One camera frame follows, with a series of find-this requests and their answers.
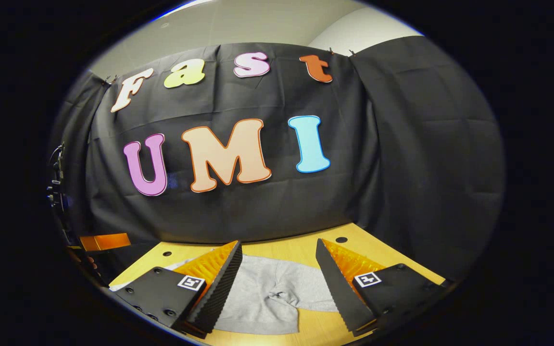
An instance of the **pink letter u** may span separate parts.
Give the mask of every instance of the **pink letter u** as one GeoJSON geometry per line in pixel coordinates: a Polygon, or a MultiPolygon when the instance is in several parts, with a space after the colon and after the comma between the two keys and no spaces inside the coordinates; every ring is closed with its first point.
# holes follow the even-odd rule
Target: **pink letter u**
{"type": "Polygon", "coordinates": [[[151,135],[145,140],[145,145],[151,150],[151,160],[153,169],[155,170],[155,179],[148,182],[142,174],[140,168],[140,143],[131,142],[123,148],[123,153],[127,156],[127,166],[129,173],[132,176],[132,182],[141,194],[146,196],[158,196],[165,191],[167,179],[165,177],[164,157],[162,154],[161,145],[164,142],[163,134],[151,135]]]}

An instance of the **peach letter m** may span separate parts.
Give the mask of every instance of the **peach letter m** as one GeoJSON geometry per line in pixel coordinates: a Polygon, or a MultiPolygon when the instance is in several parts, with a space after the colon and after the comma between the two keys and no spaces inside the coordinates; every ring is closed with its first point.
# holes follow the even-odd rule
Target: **peach letter m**
{"type": "Polygon", "coordinates": [[[224,147],[213,131],[206,126],[194,127],[181,135],[189,145],[194,170],[194,192],[211,191],[217,180],[209,176],[209,166],[225,185],[230,185],[235,175],[237,162],[240,173],[237,180],[248,184],[271,177],[271,170],[264,165],[260,130],[264,123],[259,119],[240,120],[232,129],[228,145],[224,147]]]}

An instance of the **gray cloth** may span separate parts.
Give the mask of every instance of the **gray cloth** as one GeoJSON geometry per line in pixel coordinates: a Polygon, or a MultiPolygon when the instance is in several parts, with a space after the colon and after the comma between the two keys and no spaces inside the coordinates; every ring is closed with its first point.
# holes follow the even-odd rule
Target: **gray cloth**
{"type": "MultiPolygon", "coordinates": [[[[167,268],[176,269],[190,260],[167,268]]],[[[214,329],[264,335],[298,333],[297,309],[337,311],[321,270],[293,261],[243,255],[214,329]]]]}

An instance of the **light blue letter i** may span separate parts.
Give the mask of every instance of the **light blue letter i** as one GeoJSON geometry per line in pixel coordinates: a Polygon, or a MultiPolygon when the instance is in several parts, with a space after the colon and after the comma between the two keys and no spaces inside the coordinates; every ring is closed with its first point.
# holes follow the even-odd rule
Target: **light blue letter i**
{"type": "Polygon", "coordinates": [[[330,161],[322,153],[317,126],[321,123],[314,115],[295,116],[288,120],[288,125],[296,130],[301,149],[301,162],[296,165],[301,173],[314,173],[327,169],[330,161]]]}

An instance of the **white wall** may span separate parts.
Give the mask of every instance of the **white wall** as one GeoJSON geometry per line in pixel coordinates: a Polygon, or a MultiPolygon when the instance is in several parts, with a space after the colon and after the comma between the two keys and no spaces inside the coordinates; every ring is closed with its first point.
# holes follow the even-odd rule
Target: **white wall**
{"type": "Polygon", "coordinates": [[[370,7],[347,14],[318,35],[309,46],[350,56],[354,52],[399,37],[422,36],[391,15],[370,7]]]}
{"type": "Polygon", "coordinates": [[[197,47],[235,42],[306,46],[346,13],[352,0],[214,0],[160,18],[132,33],[91,64],[100,77],[197,47]]]}

